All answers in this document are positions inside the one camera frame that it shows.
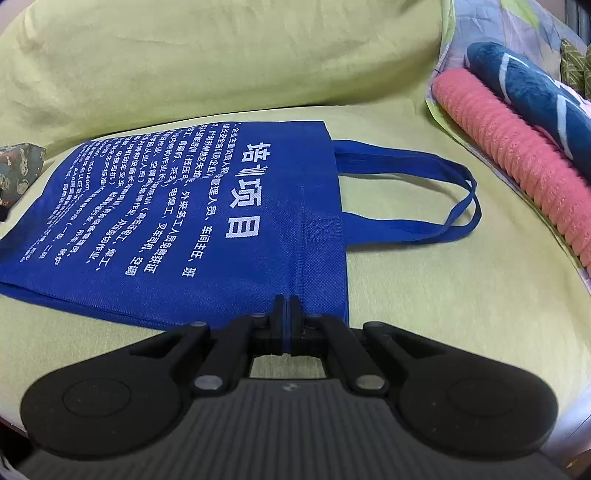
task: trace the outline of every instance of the blue handle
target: blue handle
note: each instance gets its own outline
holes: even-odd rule
[[[333,143],[340,173],[402,173],[454,183],[468,191],[466,198],[452,208],[443,225],[420,220],[373,220],[343,212],[346,245],[450,242],[465,237],[480,222],[482,212],[476,198],[476,180],[465,166],[429,153],[375,147],[352,140]],[[472,201],[476,206],[472,220],[466,225],[452,225]]]

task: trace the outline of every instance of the cushion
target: cushion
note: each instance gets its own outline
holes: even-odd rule
[[[0,36],[1,140],[49,158],[184,118],[382,96],[438,45],[426,5],[37,0]]]

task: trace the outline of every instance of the patterned fabric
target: patterned fabric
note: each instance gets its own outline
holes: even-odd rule
[[[37,180],[45,149],[31,144],[0,147],[0,206],[10,208]]]
[[[563,38],[560,42],[560,57],[562,82],[579,95],[587,97],[585,95],[585,71],[589,69],[589,64],[585,56],[571,42]]]
[[[585,55],[587,61],[587,68],[584,73],[585,93],[584,96],[587,100],[591,100],[591,45],[587,47],[587,54]]]

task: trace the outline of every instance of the non-woven bag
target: non-woven bag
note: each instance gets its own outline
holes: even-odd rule
[[[442,225],[343,213],[339,173],[400,173],[468,194]],[[276,294],[347,321],[347,245],[457,240],[480,220],[470,171],[332,141],[322,122],[198,125],[89,141],[0,241],[0,293],[113,322],[224,326]],[[467,225],[452,225],[475,203]]]

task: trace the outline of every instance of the pink ribbed fabric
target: pink ribbed fabric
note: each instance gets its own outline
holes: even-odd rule
[[[541,132],[466,69],[433,81],[433,95],[548,216],[591,274],[591,188]]]

